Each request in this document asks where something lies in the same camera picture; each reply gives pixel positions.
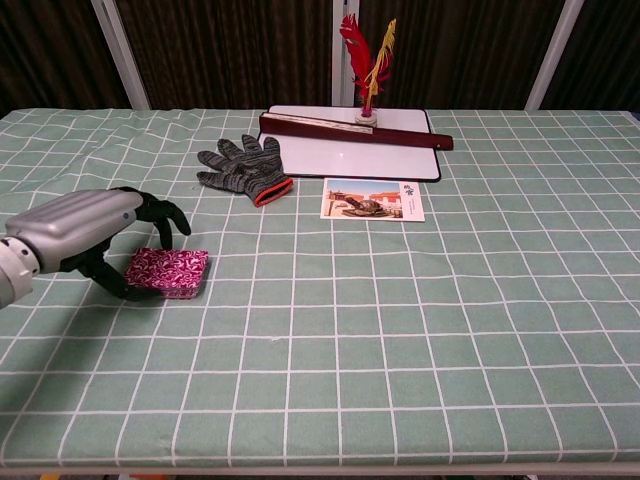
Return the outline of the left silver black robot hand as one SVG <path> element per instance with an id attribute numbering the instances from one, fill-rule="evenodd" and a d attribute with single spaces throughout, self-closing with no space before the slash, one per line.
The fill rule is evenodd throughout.
<path id="1" fill-rule="evenodd" d="M 132 187 L 74 191 L 11 217 L 1 238 L 1 306 L 29 294 L 39 274 L 74 270 L 119 299 L 159 297 L 157 289 L 128 284 L 104 259 L 112 238 L 135 221 L 153 224 L 163 249 L 173 247 L 172 226 L 191 234 L 176 204 Z"/>

